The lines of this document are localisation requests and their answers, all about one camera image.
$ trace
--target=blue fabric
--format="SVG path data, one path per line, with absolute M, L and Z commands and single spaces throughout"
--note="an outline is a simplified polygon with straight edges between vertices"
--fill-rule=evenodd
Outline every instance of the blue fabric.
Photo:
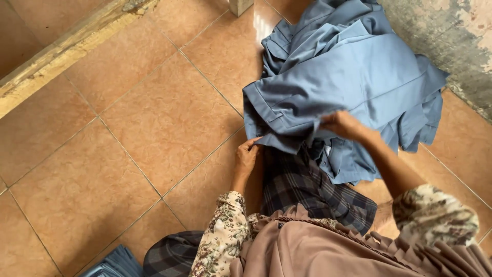
M 322 140 L 319 166 L 335 184 L 380 175 L 361 145 L 318 128 L 322 115 L 348 110 L 395 152 L 432 143 L 448 73 L 415 55 L 376 2 L 317 0 L 262 45 L 261 79 L 243 89 L 249 139 L 292 154 Z
M 142 277 L 143 275 L 143 268 L 131 251 L 120 244 L 79 277 Z

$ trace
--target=checkered fabric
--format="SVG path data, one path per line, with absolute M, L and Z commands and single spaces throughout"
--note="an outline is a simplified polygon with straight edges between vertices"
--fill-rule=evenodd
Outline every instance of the checkered fabric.
M 377 204 L 348 184 L 331 184 L 307 151 L 303 146 L 292 155 L 265 147 L 261 214 L 286 211 L 301 203 L 311 218 L 334 219 L 364 235 L 374 221 Z
M 187 277 L 203 231 L 185 231 L 164 237 L 144 258 L 144 277 Z

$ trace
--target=floral sleeve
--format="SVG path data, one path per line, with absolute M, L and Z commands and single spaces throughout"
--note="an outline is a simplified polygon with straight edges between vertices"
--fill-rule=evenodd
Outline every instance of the floral sleeve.
M 217 199 L 217 210 L 203 234 L 190 277 L 229 276 L 229 264 L 250 237 L 244 197 L 229 191 Z
M 428 184 L 398 196 L 393 202 L 393 216 L 400 237 L 422 245 L 441 240 L 468 246 L 475 243 L 478 233 L 478 216 L 472 208 Z

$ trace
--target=wooden beam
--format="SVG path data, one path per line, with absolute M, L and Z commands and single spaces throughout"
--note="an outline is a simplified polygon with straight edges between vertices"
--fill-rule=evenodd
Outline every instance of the wooden beam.
M 254 3 L 254 0 L 229 0 L 229 10 L 239 17 Z
M 0 118 L 159 0 L 114 0 L 0 80 Z

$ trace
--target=hand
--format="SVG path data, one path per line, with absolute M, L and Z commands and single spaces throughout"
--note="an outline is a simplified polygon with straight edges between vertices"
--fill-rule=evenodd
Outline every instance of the hand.
M 244 193 L 247 180 L 253 171 L 256 156 L 260 149 L 258 145 L 253 145 L 253 143 L 261 138 L 252 138 L 239 145 L 236 151 L 236 167 L 234 168 L 231 190 Z
M 359 120 L 350 115 L 348 111 L 336 111 L 330 115 L 321 117 L 321 128 L 332 131 L 345 139 L 361 141 L 373 130 L 364 126 Z

